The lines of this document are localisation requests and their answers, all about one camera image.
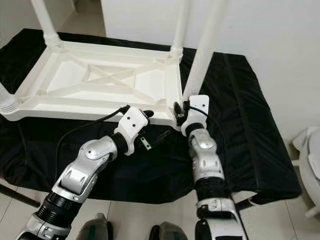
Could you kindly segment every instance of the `black cloth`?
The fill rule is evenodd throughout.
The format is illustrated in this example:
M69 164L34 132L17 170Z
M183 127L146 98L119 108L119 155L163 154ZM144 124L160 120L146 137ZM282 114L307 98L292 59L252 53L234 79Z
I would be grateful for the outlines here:
M169 46L105 37L59 33L64 41L169 51ZM0 50L0 81L15 93L45 49L40 30L24 29ZM195 56L185 48L180 64L185 87ZM257 77L242 55L214 53L201 94L210 98L208 131L216 140L231 192L254 191L264 204L297 197L301 188L286 148L261 92ZM60 137L87 121L26 117L17 122L0 116L0 176L9 183L40 191L54 184L55 150ZM80 146L113 133L117 123L82 129L62 144L59 173L72 162ZM119 156L100 173L91 198L154 203L171 202L193 187L188 144L168 126L150 125L145 137L154 147L137 147Z

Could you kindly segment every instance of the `black mat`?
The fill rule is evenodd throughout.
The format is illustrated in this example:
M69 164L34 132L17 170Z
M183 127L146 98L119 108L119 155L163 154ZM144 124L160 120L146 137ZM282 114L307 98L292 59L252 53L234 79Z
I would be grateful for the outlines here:
M24 29L0 50L0 81L11 93L20 86L45 49L42 31ZM60 33L64 41L169 51L169 46L80 34ZM195 50L184 49L180 64L184 88ZM209 95L208 130L218 144L228 187L254 191L264 204L301 193L282 138L261 92L257 77L242 55L215 53L201 94ZM55 149L68 130L87 121L27 117L9 122L0 116L0 175L21 187L49 191L54 184ZM61 173L84 142L112 134L116 123L104 122L70 136L62 145ZM138 147L120 156L99 175L90 197L105 200L164 203L193 189L186 139L167 126L151 125L145 137L150 151Z

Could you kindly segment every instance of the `white wall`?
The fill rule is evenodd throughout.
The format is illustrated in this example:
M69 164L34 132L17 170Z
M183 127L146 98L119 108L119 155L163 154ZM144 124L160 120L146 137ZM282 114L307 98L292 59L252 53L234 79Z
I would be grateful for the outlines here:
M209 3L193 0L185 46L196 48ZM102 0L106 34L172 43L179 0ZM284 138L320 125L320 1L231 0L217 51L243 54Z
M71 0L46 0L55 29L74 11ZM0 0L0 48L23 28L41 29L30 0Z

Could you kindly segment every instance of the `tiled floor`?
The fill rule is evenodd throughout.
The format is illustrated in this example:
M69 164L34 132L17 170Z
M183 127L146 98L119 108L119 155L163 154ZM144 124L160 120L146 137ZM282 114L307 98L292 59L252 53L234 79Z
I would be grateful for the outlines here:
M73 14L59 29L60 32L105 36L106 31L99 0L79 0L77 13ZM289 148L294 159L297 154ZM44 192L0 183L42 201ZM244 199L247 192L236 195ZM68 237L74 240L84 222L101 212L114 224L115 240L147 240L151 227L168 221L179 225L189 240L194 239L196 195L194 192L172 202L161 205L102 201L88 199L81 208ZM320 217L306 219L304 213L312 206L306 192L297 199L278 201L256 206L241 212L242 220L250 240L319 240ZM36 209L0 194L0 240L14 240L30 214Z

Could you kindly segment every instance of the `robotic arm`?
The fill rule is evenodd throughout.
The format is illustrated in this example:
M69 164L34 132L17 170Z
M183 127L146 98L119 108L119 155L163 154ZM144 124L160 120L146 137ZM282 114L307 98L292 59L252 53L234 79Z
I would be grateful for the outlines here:
M195 227L196 240L247 240L241 218L236 210L217 144L206 130L209 97L189 97L188 115L181 132L188 137L195 190L198 198L196 213L200 221Z
M98 174L119 154L131 155L134 141L149 124L146 113L130 107L119 121L112 136L90 140L83 144L75 161L70 163L33 213L18 240L65 240L71 223L77 216L98 179Z

